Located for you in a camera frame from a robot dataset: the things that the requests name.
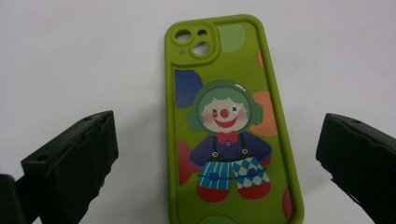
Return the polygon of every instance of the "checkered shorts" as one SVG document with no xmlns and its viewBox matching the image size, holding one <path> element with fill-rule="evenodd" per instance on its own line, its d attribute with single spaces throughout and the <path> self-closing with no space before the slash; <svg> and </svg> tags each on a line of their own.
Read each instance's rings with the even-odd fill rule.
<svg viewBox="0 0 396 224">
<path fill-rule="evenodd" d="M 207 162 L 199 174 L 198 185 L 209 189 L 229 189 L 233 178 L 239 189 L 270 181 L 265 168 L 262 168 L 256 158 L 250 157 L 240 161 Z"/>
</svg>

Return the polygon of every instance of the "clown illustration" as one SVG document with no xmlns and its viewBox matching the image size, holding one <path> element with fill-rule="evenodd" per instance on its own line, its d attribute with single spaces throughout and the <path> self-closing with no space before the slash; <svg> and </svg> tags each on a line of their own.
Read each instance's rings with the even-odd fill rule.
<svg viewBox="0 0 396 224">
<path fill-rule="evenodd" d="M 266 165 L 271 161 L 271 146 L 248 132 L 263 120 L 262 106 L 248 90 L 228 80 L 209 83 L 197 92 L 187 119 L 192 130 L 208 134 L 189 157 L 196 167 L 193 171 L 200 170 L 197 192 L 201 199 L 223 201 L 233 181 L 246 199 L 269 193 Z"/>
</svg>

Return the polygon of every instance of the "camera cutout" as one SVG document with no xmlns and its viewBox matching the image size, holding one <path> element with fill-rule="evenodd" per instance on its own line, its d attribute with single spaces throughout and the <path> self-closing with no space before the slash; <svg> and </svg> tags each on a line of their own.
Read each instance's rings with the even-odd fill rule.
<svg viewBox="0 0 396 224">
<path fill-rule="evenodd" d="M 197 34 L 198 34 L 198 36 L 203 37 L 203 36 L 207 35 L 207 31 L 206 30 L 200 30 L 200 31 L 198 31 Z"/>
<path fill-rule="evenodd" d="M 192 51 L 198 56 L 206 56 L 210 52 L 210 45 L 206 42 L 199 42 L 194 45 Z"/>
<path fill-rule="evenodd" d="M 191 40 L 191 33 L 188 30 L 180 30 L 175 35 L 175 40 L 179 44 L 186 44 Z"/>
</svg>

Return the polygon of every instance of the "suspenders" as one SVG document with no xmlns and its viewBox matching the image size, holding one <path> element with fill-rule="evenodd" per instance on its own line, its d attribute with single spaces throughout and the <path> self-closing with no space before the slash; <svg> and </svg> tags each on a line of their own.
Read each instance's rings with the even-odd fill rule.
<svg viewBox="0 0 396 224">
<path fill-rule="evenodd" d="M 239 161 L 239 160 L 242 160 L 242 159 L 248 157 L 248 155 L 247 155 L 248 154 L 248 149 L 247 149 L 247 143 L 245 141 L 244 135 L 239 133 L 238 136 L 241 139 L 242 153 L 243 153 L 243 156 L 238 158 L 238 161 Z M 218 153 L 218 138 L 216 136 L 213 137 L 213 153 L 212 153 L 212 156 L 213 156 L 214 161 L 224 161 L 223 158 L 219 158 L 217 160 L 217 157 L 219 156 L 219 153 Z"/>
</svg>

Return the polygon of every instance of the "white surface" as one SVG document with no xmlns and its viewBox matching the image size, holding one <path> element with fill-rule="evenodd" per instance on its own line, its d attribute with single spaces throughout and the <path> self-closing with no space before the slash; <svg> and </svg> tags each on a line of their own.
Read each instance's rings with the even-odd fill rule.
<svg viewBox="0 0 396 224">
<path fill-rule="evenodd" d="M 373 223 L 315 159 L 333 112 L 396 136 L 396 2 L 2 1 L 0 170 L 112 109 L 120 158 L 81 223 L 168 223 L 163 36 L 177 21 L 248 13 L 268 38 L 304 223 Z"/>
</svg>

